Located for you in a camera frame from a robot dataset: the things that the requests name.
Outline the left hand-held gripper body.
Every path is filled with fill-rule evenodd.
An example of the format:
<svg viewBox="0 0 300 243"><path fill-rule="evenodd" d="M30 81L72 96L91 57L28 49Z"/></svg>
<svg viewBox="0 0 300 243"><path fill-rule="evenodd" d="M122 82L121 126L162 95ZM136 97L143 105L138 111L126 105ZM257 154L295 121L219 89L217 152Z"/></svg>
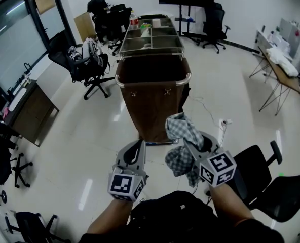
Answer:
<svg viewBox="0 0 300 243"><path fill-rule="evenodd" d="M136 201L148 179L144 171L145 162L145 141L136 140L123 147L109 174L108 193L118 200Z"/></svg>

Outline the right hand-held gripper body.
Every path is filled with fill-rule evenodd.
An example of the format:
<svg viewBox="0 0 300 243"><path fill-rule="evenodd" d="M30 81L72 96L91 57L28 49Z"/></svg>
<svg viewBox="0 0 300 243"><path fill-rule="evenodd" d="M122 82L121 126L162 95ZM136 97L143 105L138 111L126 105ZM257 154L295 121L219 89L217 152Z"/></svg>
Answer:
<svg viewBox="0 0 300 243"><path fill-rule="evenodd" d="M208 182L212 187L220 186L233 178L237 164L230 152L225 151L215 137L202 131L200 134L204 139L202 148L184 141L185 148L194 159L193 170L202 181Z"/></svg>

